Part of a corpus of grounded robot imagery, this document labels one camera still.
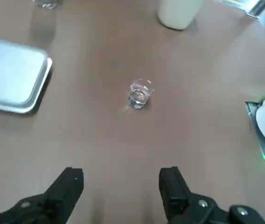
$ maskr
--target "white container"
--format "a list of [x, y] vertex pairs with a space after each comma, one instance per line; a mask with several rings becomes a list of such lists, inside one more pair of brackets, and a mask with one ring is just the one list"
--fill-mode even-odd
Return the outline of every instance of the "white container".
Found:
[[158, 17], [172, 29], [185, 29], [195, 18], [204, 0], [160, 0]]

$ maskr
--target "screw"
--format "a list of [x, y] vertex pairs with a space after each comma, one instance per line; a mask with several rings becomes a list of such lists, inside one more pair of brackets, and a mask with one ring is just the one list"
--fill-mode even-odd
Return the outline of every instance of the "screw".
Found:
[[202, 206], [203, 208], [205, 208], [205, 207], [208, 206], [207, 202], [204, 201], [204, 200], [200, 200], [200, 201], [199, 201], [199, 205]]
[[23, 202], [22, 204], [21, 204], [21, 208], [26, 208], [26, 207], [28, 207], [28, 206], [30, 206], [30, 202]]
[[238, 207], [238, 208], [237, 208], [237, 211], [238, 211], [242, 216], [247, 216], [247, 215], [248, 215], [247, 210], [245, 210], [245, 209], [242, 208], [242, 207]]

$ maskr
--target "clear drinking glass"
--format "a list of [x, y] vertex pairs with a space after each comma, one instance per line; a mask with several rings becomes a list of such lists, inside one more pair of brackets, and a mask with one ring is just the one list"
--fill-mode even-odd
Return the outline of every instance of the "clear drinking glass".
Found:
[[59, 3], [59, 0], [33, 0], [33, 1], [37, 6], [45, 9], [53, 9]]
[[135, 79], [130, 86], [128, 103], [134, 109], [142, 108], [153, 92], [154, 89], [150, 80]]

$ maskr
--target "silver tray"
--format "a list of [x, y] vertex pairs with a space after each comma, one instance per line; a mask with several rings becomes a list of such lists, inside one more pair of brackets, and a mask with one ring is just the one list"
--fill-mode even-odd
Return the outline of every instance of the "silver tray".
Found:
[[51, 66], [44, 50], [0, 40], [0, 110], [32, 112]]

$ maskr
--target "wooden table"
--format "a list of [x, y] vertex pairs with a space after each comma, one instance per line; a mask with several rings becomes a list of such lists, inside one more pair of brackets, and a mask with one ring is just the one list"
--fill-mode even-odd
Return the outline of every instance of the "wooden table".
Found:
[[[265, 161], [245, 101], [265, 96], [265, 32], [207, 0], [185, 31], [155, 0], [65, 0], [53, 11], [0, 0], [0, 39], [46, 48], [54, 72], [35, 116], [0, 112], [0, 210], [42, 193], [65, 167], [85, 189], [70, 224], [164, 224], [161, 167], [194, 192], [265, 218]], [[142, 110], [132, 80], [152, 80]]]

